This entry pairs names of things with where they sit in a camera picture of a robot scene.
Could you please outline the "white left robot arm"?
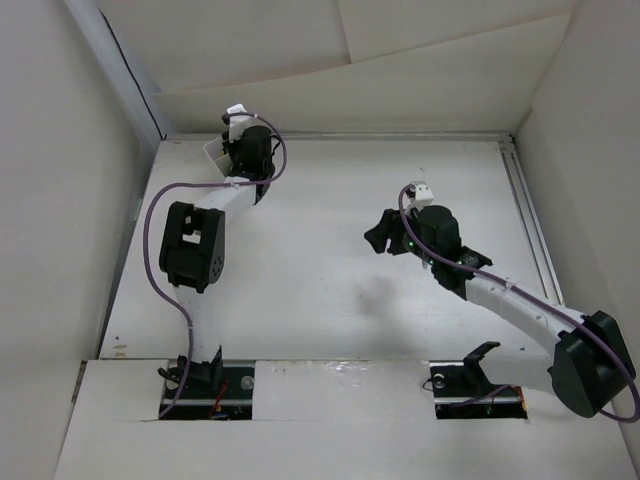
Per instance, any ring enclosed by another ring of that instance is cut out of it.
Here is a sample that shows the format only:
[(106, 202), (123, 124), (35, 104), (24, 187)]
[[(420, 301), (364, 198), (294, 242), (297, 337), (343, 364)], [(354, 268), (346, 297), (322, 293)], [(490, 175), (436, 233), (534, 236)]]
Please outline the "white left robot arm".
[[(281, 167), (274, 164), (280, 148)], [(287, 147), (273, 129), (257, 125), (232, 126), (204, 147), (204, 153), (219, 170), (219, 183), (177, 182), (161, 188), (152, 198), (143, 221), (142, 254), (147, 279), (155, 293), (182, 314), (187, 326), (187, 351), (172, 368), (161, 368), (163, 378), (190, 386), (201, 396), (212, 396), (222, 387), (222, 348), (206, 338), (207, 319), (196, 297), (221, 277), (225, 266), (226, 227), (231, 219), (258, 204), (272, 182), (285, 170)], [(167, 211), (159, 250), (159, 269), (166, 275), (172, 294), (156, 281), (150, 261), (150, 228), (155, 208), (168, 192), (203, 189), (196, 203), (174, 201)]]

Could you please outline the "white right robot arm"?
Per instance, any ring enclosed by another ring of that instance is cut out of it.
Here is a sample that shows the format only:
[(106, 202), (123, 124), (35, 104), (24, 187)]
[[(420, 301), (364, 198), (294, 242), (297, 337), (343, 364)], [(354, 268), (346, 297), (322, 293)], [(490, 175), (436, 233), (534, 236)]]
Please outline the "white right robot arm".
[(448, 208), (387, 209), (364, 238), (378, 254), (416, 256), (445, 290), (498, 315), (544, 350), (530, 360), (504, 357), (499, 342), (487, 341), (459, 365), (433, 368), (436, 395), (453, 397), (465, 408), (525, 387), (555, 395), (585, 418), (603, 413), (624, 390), (639, 397), (635, 367), (611, 315), (556, 306), (501, 277), (491, 259), (462, 243)]

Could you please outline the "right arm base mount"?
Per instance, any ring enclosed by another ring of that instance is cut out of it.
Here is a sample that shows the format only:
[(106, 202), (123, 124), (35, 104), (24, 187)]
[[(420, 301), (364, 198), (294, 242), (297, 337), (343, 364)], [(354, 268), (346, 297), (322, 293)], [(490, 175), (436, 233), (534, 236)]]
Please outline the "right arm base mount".
[(480, 361), (499, 342), (485, 342), (462, 360), (429, 363), (429, 376), (421, 388), (432, 394), (438, 420), (527, 420), (528, 413), (519, 386), (492, 384)]

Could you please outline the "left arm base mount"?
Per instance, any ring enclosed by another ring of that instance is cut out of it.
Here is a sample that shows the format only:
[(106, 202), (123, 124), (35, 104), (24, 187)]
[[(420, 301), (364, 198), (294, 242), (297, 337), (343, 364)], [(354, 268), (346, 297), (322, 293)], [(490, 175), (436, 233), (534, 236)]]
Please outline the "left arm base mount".
[(179, 389), (187, 358), (159, 368), (164, 381), (160, 420), (246, 421), (252, 419), (255, 363), (225, 361), (219, 347), (209, 362), (192, 362)]

